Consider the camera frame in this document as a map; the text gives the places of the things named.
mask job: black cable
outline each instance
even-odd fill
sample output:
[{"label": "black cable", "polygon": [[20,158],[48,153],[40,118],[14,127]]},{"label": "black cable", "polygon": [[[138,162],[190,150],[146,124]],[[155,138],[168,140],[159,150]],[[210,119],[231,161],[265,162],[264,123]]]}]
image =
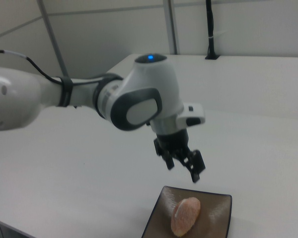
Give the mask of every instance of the black cable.
[{"label": "black cable", "polygon": [[2,238],[4,238],[4,235],[3,235],[3,232],[2,232],[1,227],[0,227],[0,232],[1,232],[1,236],[2,236]]},{"label": "black cable", "polygon": [[[25,60],[29,61],[33,67],[36,68],[37,71],[39,71],[39,73],[41,75],[43,75],[46,79],[48,79],[49,81],[55,83],[55,84],[59,84],[59,85],[62,85],[63,83],[56,80],[56,79],[53,79],[52,77],[50,77],[48,74],[46,74],[43,70],[40,69],[40,67],[31,59],[29,58],[28,56],[25,56],[23,54],[19,54],[19,53],[16,53],[16,52],[12,52],[12,51],[5,51],[5,50],[0,50],[0,54],[10,54],[10,55],[15,55],[15,56],[19,56],[21,58],[24,58]],[[91,77],[91,78],[86,78],[86,79],[89,79],[89,80],[93,80],[93,79],[96,79],[96,78],[101,78],[103,76],[106,76],[108,75],[107,73],[103,73],[103,74],[100,74],[100,75],[97,75],[97,76],[94,76],[94,77]],[[92,84],[92,83],[98,83],[100,81],[99,80],[96,80],[96,81],[88,81],[88,82],[82,82],[82,83],[73,83],[73,86],[80,86],[80,85],[86,85],[86,84]]]}]

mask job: white table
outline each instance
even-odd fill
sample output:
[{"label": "white table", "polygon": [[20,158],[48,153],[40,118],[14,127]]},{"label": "white table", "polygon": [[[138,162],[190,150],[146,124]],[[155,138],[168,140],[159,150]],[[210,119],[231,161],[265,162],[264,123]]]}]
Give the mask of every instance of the white table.
[{"label": "white table", "polygon": [[[135,57],[111,72],[126,76]],[[207,167],[198,183],[179,163],[167,170],[149,127],[49,108],[0,133],[0,221],[38,238],[141,237],[169,185],[231,194],[229,238],[298,238],[298,59],[169,58],[183,101],[206,109],[188,130]]]}]

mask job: chicken breast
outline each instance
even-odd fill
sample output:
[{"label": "chicken breast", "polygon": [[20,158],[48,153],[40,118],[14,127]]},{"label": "chicken breast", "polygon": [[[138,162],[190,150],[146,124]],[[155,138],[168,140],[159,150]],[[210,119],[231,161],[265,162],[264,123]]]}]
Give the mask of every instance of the chicken breast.
[{"label": "chicken breast", "polygon": [[186,234],[194,225],[200,214],[201,204],[195,197],[183,199],[179,202],[171,217],[171,230],[177,236]]}]

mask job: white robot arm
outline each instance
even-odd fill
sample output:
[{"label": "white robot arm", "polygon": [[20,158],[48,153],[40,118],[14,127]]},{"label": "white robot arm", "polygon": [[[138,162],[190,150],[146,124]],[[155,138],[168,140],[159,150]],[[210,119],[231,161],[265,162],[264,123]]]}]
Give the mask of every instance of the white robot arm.
[{"label": "white robot arm", "polygon": [[199,180],[205,169],[198,150],[188,148],[189,126],[203,124],[200,104],[182,103],[174,69],[166,56],[143,55],[135,60],[129,75],[123,79],[104,74],[96,79],[51,78],[0,67],[0,131],[25,127],[50,106],[87,106],[121,130],[150,125],[157,134],[156,152],[168,169],[179,160]]}]

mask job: black wristband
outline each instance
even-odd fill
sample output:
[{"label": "black wristband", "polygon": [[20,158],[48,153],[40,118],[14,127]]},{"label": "black wristband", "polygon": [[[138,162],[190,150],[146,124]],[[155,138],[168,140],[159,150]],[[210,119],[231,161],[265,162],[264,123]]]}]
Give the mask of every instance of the black wristband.
[{"label": "black wristband", "polygon": [[71,95],[73,91],[73,82],[67,76],[59,77],[62,81],[62,94],[58,107],[67,107],[71,102]]}]

